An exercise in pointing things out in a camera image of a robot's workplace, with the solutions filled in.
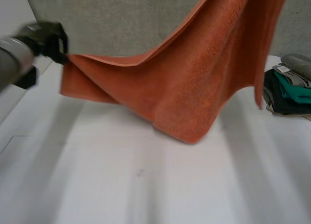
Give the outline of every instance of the terry cloth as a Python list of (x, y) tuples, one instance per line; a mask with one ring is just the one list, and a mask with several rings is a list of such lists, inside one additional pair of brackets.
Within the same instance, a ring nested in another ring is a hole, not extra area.
[(284, 1), (200, 0), (145, 54), (69, 55), (60, 92), (123, 104), (161, 131), (196, 143), (237, 90), (254, 86), (261, 106), (265, 61)]
[(274, 71), (274, 73), (280, 81), (280, 88), (284, 98), (291, 98), (296, 103), (311, 103), (311, 89), (300, 86), (292, 86), (282, 74), (279, 74), (276, 71)]
[(276, 78), (273, 69), (265, 72), (264, 91), (265, 95), (272, 95), (269, 99), (272, 101), (271, 105), (276, 113), (280, 113), (282, 115), (311, 114), (311, 104), (298, 104), (293, 99), (287, 99), (282, 96), (280, 82)]
[(289, 53), (281, 57), (281, 62), (295, 73), (311, 80), (311, 58)]

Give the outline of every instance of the folded gray towel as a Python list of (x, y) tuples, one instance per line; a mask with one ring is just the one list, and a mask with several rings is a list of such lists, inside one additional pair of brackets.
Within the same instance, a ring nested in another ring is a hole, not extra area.
[(311, 58), (305, 55), (289, 53), (281, 57), (281, 62), (295, 73), (311, 80)]

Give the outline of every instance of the orange towel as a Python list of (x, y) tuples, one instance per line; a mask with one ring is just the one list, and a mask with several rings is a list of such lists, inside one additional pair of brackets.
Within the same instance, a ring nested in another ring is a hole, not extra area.
[(161, 131), (196, 143), (237, 90), (254, 86), (261, 106), (265, 60), (284, 1), (200, 0), (145, 54), (69, 55), (61, 94), (123, 104)]

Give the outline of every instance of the dark cloth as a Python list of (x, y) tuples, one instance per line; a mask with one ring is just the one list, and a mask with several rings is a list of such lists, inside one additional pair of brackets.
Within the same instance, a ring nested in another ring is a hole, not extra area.
[(265, 92), (265, 94), (272, 95), (270, 98), (271, 101), (273, 100), (271, 105), (276, 113), (282, 115), (311, 114), (311, 104), (298, 104), (292, 99), (283, 98), (280, 85), (273, 69), (265, 72), (264, 86), (270, 91), (270, 93)]
[(33, 67), (28, 73), (21, 77), (14, 85), (22, 88), (29, 89), (36, 84), (37, 81), (37, 69)]

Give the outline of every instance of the folded towel stack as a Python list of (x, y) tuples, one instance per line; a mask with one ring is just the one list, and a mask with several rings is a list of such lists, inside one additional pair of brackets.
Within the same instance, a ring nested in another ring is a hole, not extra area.
[(272, 113), (311, 120), (311, 58), (294, 53), (281, 57), (265, 73), (263, 96)]

